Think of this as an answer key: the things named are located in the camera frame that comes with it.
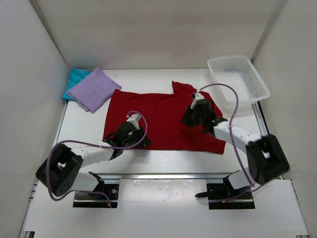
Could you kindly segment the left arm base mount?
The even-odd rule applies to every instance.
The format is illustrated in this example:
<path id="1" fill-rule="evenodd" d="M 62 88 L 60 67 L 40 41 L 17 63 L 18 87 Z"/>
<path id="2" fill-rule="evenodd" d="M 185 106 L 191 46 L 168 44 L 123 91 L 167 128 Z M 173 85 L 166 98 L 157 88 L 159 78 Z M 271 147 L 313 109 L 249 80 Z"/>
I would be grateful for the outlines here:
<path id="1" fill-rule="evenodd" d="M 94 172 L 80 173 L 72 190 L 74 208 L 117 208 L 119 180 L 104 179 Z"/>

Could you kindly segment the white plastic basket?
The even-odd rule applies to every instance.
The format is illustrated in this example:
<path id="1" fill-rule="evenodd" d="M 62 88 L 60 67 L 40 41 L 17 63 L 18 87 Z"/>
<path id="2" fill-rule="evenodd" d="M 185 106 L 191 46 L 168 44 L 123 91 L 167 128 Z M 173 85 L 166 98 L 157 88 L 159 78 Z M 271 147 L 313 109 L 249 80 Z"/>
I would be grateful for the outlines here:
<path id="1" fill-rule="evenodd" d="M 236 102 L 246 107 L 269 98 L 267 86 L 248 57 L 217 57 L 209 59 L 207 65 L 213 83 L 221 84 L 217 90 L 226 108 L 234 108 Z"/>

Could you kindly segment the red t shirt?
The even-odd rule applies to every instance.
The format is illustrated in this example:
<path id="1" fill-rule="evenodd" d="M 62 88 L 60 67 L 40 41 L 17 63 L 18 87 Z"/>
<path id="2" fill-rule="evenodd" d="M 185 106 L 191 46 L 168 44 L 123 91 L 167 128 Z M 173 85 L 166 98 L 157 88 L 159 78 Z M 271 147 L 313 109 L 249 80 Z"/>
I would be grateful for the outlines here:
<path id="1" fill-rule="evenodd" d="M 129 111 L 138 111 L 145 120 L 141 126 L 148 126 L 147 137 L 151 140 L 147 150 L 187 150 L 223 154 L 225 142 L 208 134 L 202 128 L 187 127 L 181 119 L 186 107 L 191 105 L 191 95 L 196 89 L 180 82 L 172 82 L 172 94 L 138 94 L 115 90 L 107 111 L 104 136 L 117 131 L 126 121 Z"/>

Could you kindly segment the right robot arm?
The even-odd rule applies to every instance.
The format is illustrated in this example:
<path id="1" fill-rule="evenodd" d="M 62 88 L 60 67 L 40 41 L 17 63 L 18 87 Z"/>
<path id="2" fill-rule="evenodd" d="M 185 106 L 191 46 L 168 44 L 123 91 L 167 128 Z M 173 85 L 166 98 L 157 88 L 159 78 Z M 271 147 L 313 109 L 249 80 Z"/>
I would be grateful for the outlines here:
<path id="1" fill-rule="evenodd" d="M 201 133 L 227 142 L 234 151 L 241 150 L 247 156 L 247 167 L 224 177 L 218 188 L 196 194 L 198 198 L 226 200 L 239 197 L 251 191 L 253 185 L 262 186 L 290 169 L 276 136 L 260 136 L 232 125 L 230 120 L 216 116 L 207 99 L 187 106 L 181 122 L 189 127 L 201 126 Z"/>

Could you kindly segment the purple t shirt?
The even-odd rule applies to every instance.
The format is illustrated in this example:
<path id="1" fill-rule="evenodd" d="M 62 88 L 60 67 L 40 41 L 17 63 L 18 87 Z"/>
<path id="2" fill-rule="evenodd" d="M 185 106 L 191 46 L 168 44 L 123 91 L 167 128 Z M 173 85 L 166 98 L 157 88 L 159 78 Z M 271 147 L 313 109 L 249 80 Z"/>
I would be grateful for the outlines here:
<path id="1" fill-rule="evenodd" d="M 99 67 L 85 73 L 88 75 L 67 89 L 65 93 L 69 100 L 77 101 L 86 112 L 94 113 L 116 89 L 121 90 L 122 87 L 106 76 Z"/>

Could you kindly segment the teal t shirt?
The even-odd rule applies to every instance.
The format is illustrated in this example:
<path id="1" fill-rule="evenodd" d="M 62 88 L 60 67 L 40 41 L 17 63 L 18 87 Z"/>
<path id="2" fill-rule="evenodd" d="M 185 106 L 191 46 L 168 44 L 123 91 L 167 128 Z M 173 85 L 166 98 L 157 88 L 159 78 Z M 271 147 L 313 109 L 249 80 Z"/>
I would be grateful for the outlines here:
<path id="1" fill-rule="evenodd" d="M 92 72 L 91 70 L 81 70 L 81 69 L 72 68 L 70 70 L 68 84 L 65 89 L 65 92 L 63 93 L 62 99 L 66 101 L 75 101 L 75 99 L 73 99 L 67 94 L 67 91 L 71 89 L 72 87 L 74 87 L 75 85 L 77 85 L 79 82 L 81 82 L 91 72 Z"/>

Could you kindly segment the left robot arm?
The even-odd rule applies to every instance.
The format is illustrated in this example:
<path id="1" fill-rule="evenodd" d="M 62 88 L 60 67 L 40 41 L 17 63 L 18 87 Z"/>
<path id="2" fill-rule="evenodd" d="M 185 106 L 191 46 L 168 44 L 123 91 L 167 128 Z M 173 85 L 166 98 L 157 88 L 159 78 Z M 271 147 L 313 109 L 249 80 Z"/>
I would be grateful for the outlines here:
<path id="1" fill-rule="evenodd" d="M 70 192 L 83 192 L 92 198 L 108 198 L 104 182 L 95 172 L 81 172 L 81 168 L 99 162 L 111 161 L 125 150 L 143 148 L 151 143 L 148 127 L 136 121 L 123 122 L 117 131 L 106 136 L 102 144 L 78 141 L 77 148 L 68 141 L 56 144 L 47 159 L 36 171 L 36 178 L 47 187 L 52 200 L 62 200 Z"/>

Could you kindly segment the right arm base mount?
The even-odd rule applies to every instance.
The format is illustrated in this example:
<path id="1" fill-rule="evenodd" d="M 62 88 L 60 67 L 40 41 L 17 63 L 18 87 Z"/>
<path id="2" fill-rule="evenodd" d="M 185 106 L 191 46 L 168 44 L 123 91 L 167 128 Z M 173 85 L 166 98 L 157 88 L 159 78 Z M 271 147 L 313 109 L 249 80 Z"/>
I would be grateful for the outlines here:
<path id="1" fill-rule="evenodd" d="M 195 198 L 206 198 L 210 210 L 255 209 L 250 183 L 239 172 L 207 177 L 206 191 L 197 193 Z"/>

